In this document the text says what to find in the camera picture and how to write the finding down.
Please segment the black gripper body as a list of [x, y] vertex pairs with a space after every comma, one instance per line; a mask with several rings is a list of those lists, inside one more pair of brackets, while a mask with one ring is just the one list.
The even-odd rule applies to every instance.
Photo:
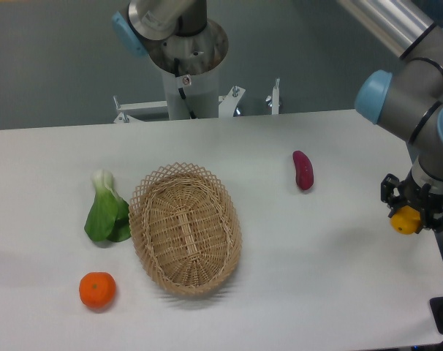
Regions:
[[410, 183], [401, 182], [400, 183], [400, 185], [398, 186], [398, 190], [400, 192], [400, 201], [397, 205], [397, 210], [399, 208], [404, 207], [404, 206], [409, 206], [409, 207], [412, 207], [413, 209], [415, 209], [414, 199], [415, 199], [415, 195], [416, 195], [416, 191], [417, 191], [418, 187], [419, 186], [417, 186], [416, 184], [414, 184], [412, 182], [410, 182]]

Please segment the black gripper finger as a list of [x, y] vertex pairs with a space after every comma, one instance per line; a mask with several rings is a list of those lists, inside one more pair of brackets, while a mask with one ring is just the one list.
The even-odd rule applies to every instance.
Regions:
[[416, 234], [422, 230], [443, 231], [443, 194], [437, 194], [434, 186], [424, 184], [417, 188], [414, 205], [420, 215]]
[[381, 182], [380, 197], [390, 210], [388, 216], [393, 216], [397, 210], [400, 201], [399, 185], [400, 180], [391, 173], [388, 173]]

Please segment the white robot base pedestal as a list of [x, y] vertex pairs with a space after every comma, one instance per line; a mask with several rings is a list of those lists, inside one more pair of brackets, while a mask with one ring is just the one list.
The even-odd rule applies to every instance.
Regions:
[[229, 41], [215, 21], [192, 37], [172, 35], [149, 54], [162, 75], [170, 120], [219, 116], [219, 71]]

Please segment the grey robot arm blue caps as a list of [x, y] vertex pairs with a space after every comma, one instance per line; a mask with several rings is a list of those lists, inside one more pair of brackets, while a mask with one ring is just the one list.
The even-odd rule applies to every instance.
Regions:
[[[416, 148], [404, 180], [387, 175], [381, 199], [400, 233], [443, 231], [443, 28], [410, 1], [343, 1], [342, 6], [405, 63], [397, 75], [374, 72], [355, 110]], [[136, 56], [162, 73], [171, 119], [233, 117], [243, 89], [218, 95], [218, 68], [228, 51], [222, 27], [204, 1], [131, 1], [113, 29]]]

